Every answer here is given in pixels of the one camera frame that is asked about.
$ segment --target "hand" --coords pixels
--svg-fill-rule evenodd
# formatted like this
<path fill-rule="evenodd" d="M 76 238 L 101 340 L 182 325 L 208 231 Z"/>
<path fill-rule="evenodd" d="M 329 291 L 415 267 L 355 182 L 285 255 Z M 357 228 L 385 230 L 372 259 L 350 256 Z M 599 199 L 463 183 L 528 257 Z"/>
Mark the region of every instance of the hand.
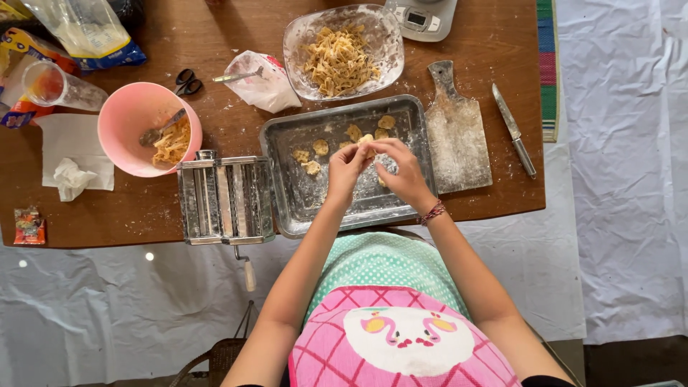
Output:
<path fill-rule="evenodd" d="M 369 144 L 374 151 L 389 155 L 399 166 L 398 173 L 393 175 L 382 164 L 375 163 L 375 169 L 387 187 L 421 216 L 428 213 L 437 204 L 437 198 L 425 184 L 418 159 L 409 148 L 398 138 L 383 138 Z"/>
<path fill-rule="evenodd" d="M 349 208 L 354 199 L 356 181 L 373 158 L 366 158 L 370 144 L 351 144 L 330 157 L 329 183 L 326 202 Z"/>

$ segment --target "kitchen knife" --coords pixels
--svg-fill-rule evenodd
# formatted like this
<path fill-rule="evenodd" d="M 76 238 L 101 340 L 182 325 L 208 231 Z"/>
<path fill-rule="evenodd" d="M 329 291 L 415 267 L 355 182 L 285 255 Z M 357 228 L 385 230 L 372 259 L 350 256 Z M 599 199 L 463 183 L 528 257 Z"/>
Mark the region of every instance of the kitchen knife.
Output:
<path fill-rule="evenodd" d="M 523 142 L 521 141 L 521 131 L 518 130 L 518 125 L 516 125 L 514 117 L 511 115 L 509 108 L 506 106 L 506 102 L 504 102 L 502 93 L 499 92 L 499 89 L 497 89 L 497 85 L 494 83 L 492 84 L 492 94 L 495 95 L 495 101 L 497 101 L 499 111 L 502 112 L 502 117 L 504 117 L 506 127 L 509 128 L 509 133 L 511 133 L 511 138 L 513 139 L 511 143 L 514 144 L 514 148 L 516 148 L 516 153 L 518 153 L 518 156 L 521 159 L 521 164 L 523 164 L 523 168 L 525 168 L 528 176 L 530 176 L 531 178 L 535 178 L 535 174 L 537 172 L 535 171 L 535 167 L 533 167 L 533 162 L 530 161 L 528 152 L 526 151 L 526 148 L 523 146 Z"/>

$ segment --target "spoon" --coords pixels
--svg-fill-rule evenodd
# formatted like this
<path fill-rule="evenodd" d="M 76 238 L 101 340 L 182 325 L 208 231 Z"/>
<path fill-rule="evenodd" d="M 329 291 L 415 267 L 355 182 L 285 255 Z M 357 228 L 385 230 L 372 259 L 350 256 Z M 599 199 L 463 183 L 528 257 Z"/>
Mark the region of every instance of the spoon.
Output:
<path fill-rule="evenodd" d="M 174 116 L 172 116 L 172 118 L 169 119 L 169 121 L 167 121 L 167 123 L 165 124 L 165 126 L 162 127 L 162 129 L 148 129 L 147 131 L 143 132 L 141 137 L 139 137 L 138 139 L 138 143 L 142 147 L 152 147 L 153 144 L 155 144 L 162 138 L 162 133 L 165 131 L 165 129 L 177 123 L 185 115 L 186 109 L 180 109 Z"/>
<path fill-rule="evenodd" d="M 213 82 L 230 83 L 230 82 L 238 81 L 239 79 L 244 79 L 244 78 L 248 78 L 249 76 L 256 76 L 256 75 L 263 78 L 263 66 L 258 67 L 258 70 L 255 70 L 254 72 L 249 72 L 247 74 L 231 74 L 231 75 L 218 76 L 217 78 L 213 78 Z"/>

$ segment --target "wooden cutting board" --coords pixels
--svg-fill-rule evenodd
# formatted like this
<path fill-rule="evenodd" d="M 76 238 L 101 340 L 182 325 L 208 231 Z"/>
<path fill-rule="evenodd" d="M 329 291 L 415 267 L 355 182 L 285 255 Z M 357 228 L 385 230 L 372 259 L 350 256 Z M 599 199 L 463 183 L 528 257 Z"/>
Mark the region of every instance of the wooden cutting board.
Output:
<path fill-rule="evenodd" d="M 425 113 L 439 194 L 492 185 L 480 104 L 454 88 L 453 61 L 428 66 L 435 100 Z"/>

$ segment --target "tagliatelle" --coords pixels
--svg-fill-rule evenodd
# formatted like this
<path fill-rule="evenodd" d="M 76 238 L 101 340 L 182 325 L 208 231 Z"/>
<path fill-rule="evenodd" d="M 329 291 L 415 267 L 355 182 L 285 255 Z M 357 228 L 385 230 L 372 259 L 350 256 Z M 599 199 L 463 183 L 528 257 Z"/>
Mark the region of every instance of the tagliatelle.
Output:
<path fill-rule="evenodd" d="M 311 73 L 319 92 L 327 96 L 340 96 L 353 92 L 369 79 L 379 79 L 380 70 L 363 51 L 367 42 L 361 35 L 365 26 L 349 24 L 341 31 L 323 27 L 316 43 L 301 48 L 310 53 L 303 69 Z"/>
<path fill-rule="evenodd" d="M 153 165 L 157 163 L 177 164 L 184 158 L 191 142 L 191 123 L 189 117 L 184 116 L 174 125 L 165 129 L 162 138 L 153 144 L 158 152 L 153 156 Z"/>

